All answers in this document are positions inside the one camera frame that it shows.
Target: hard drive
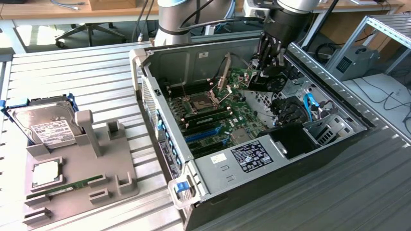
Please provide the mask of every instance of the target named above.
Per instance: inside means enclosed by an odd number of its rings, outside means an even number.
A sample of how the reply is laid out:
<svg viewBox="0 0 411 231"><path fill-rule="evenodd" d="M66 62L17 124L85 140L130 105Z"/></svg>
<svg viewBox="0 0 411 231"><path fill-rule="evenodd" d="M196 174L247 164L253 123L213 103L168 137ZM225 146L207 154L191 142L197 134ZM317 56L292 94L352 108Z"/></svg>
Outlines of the hard drive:
<svg viewBox="0 0 411 231"><path fill-rule="evenodd" d="M53 149L76 143L74 136L84 133L74 123L77 106L73 96L56 96L9 105L4 114L18 126L32 144Z"/></svg>

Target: office chair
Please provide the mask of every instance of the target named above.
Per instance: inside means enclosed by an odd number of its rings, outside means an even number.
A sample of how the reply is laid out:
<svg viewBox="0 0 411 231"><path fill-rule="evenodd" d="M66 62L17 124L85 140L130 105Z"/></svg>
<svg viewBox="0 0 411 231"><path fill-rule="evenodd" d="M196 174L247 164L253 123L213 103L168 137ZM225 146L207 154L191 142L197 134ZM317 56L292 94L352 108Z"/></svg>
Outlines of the office chair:
<svg viewBox="0 0 411 231"><path fill-rule="evenodd" d="M64 42L58 41L60 39L62 38L66 38L68 36L78 33L80 31L84 31L86 30L86 33L88 33L88 46L92 47L92 39L90 39L90 36L93 35L93 30L98 30L106 34L110 34L110 35L114 35L117 37L121 38L121 42L125 43L126 42L126 39L125 39L125 36L120 33L117 33L116 31L112 31L109 29L105 29L104 27L100 27L98 25L102 24L102 23L85 23L84 25L81 26L76 26L76 24L70 24L70 30L66 31L62 35L60 35L58 37L56 37L56 46L58 48L64 48ZM113 24L112 23L108 23L108 28L114 28Z"/></svg>

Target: blue pcie slot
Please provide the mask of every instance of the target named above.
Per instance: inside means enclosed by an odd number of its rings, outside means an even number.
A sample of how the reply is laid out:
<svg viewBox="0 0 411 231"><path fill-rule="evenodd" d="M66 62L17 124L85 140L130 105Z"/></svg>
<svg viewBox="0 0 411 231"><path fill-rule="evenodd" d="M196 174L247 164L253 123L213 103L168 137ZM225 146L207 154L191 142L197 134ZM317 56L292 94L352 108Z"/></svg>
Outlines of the blue pcie slot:
<svg viewBox="0 0 411 231"><path fill-rule="evenodd" d="M221 127L223 126L219 126L217 128L213 128L213 129L211 129L205 132L201 132L201 133L197 133L196 135L185 137L185 142L196 141L196 140L203 139L208 136L216 135L220 132Z"/></svg>

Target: circuit board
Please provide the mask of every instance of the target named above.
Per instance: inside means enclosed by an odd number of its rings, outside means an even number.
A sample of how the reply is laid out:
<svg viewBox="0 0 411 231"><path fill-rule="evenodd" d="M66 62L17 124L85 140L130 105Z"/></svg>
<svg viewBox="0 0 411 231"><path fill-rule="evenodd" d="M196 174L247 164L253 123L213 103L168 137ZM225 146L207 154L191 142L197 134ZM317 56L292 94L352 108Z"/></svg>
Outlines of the circuit board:
<svg viewBox="0 0 411 231"><path fill-rule="evenodd" d="M209 91L168 100L168 106L195 158L256 138L257 134L267 129L240 93L247 89L245 79L249 76L244 73L247 73L245 69L232 69L227 87L219 89L217 82L213 82ZM184 119L188 120L200 115L212 115L212 117L191 120L201 123L201 126L195 125L195 128L191 128L192 124L184 123Z"/></svg>

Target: motherboard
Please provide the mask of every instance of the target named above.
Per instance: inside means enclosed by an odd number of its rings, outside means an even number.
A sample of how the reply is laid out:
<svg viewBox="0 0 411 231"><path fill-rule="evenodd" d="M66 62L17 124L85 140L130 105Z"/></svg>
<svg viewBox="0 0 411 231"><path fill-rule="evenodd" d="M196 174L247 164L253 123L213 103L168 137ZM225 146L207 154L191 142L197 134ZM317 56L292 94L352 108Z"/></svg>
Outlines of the motherboard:
<svg viewBox="0 0 411 231"><path fill-rule="evenodd" d="M267 129L241 94L249 74L232 69L224 86L221 80L209 79L169 88L168 106L195 158L247 142Z"/></svg>

